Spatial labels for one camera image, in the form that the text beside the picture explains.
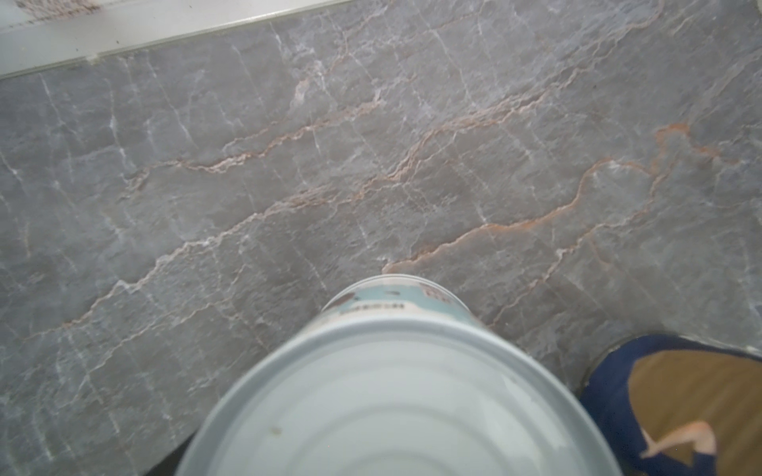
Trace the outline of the teal can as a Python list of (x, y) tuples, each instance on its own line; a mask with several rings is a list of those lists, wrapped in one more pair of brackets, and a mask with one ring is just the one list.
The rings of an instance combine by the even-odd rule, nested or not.
[(617, 475), (575, 396), (409, 275), (331, 299), (224, 395), (182, 475)]

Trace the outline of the dark open tin can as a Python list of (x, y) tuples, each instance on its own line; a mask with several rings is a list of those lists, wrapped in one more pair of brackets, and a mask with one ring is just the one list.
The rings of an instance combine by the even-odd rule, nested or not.
[(761, 472), (758, 356), (646, 334), (609, 350), (579, 399), (630, 473)]

